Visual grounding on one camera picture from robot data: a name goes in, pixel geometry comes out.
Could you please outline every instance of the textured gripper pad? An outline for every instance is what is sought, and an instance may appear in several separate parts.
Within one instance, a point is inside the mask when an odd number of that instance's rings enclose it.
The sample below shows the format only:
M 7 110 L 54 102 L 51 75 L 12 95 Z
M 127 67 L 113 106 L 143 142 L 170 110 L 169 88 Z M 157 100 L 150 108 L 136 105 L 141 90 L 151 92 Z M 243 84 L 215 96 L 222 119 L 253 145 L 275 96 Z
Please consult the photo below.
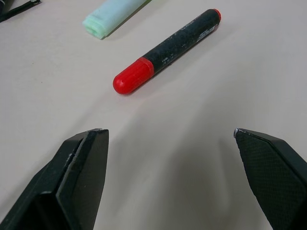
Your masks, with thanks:
M 297 229 L 306 203 L 304 182 L 271 142 L 247 132 L 238 132 L 236 142 L 250 188 L 273 229 Z

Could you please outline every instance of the highlighter cap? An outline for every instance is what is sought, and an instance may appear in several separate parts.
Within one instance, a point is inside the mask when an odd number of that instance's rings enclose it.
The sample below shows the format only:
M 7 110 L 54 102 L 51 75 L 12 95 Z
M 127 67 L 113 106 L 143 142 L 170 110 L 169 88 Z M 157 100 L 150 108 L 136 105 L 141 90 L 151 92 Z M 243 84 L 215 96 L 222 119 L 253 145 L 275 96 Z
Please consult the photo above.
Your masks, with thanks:
M 87 32 L 102 39 L 115 30 L 147 0 L 107 0 L 83 21 Z
M 153 64 L 141 57 L 114 78 L 113 87 L 119 94 L 132 93 L 153 75 Z

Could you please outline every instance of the white table surface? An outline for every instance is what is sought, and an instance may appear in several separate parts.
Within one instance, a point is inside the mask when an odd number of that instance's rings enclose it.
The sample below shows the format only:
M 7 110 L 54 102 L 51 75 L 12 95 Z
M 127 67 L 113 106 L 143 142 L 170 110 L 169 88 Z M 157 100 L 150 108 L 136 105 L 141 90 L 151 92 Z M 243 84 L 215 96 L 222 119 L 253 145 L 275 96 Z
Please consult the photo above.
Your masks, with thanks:
M 95 230 L 271 230 L 233 131 L 280 137 L 307 160 L 306 0 L 152 0 L 100 41 L 81 22 L 102 2 L 43 0 L 0 23 L 0 219 L 65 139 L 105 128 Z M 210 8 L 215 33 L 132 95 L 113 90 Z

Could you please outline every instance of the red marker cap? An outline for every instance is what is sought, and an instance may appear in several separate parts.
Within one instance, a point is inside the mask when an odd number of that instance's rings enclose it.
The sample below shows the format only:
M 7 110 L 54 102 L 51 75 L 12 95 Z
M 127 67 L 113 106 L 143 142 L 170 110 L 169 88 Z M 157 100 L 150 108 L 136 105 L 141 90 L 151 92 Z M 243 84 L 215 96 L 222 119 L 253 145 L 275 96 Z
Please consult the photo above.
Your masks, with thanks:
M 214 10 L 217 12 L 217 14 L 219 15 L 219 18 L 221 20 L 222 19 L 221 13 L 217 9 L 214 9 Z
M 133 92 L 154 75 L 154 66 L 144 57 L 122 71 L 113 80 L 113 87 L 120 94 Z

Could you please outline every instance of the worn marker label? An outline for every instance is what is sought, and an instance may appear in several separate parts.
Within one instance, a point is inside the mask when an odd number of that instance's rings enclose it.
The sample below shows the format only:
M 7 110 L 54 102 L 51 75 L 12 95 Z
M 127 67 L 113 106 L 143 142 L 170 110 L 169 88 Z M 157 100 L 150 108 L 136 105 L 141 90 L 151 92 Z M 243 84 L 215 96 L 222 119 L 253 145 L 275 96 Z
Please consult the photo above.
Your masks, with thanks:
M 199 42 L 199 41 L 202 40 L 205 36 L 207 36 L 209 33 L 211 33 L 211 32 L 215 29 L 216 26 L 217 26 L 217 25 L 215 25 L 214 27 L 212 27 L 212 28 L 209 29 L 209 30 L 205 30 L 204 32 L 202 32 L 201 35 L 199 36 L 199 38 L 197 39 L 197 42 Z

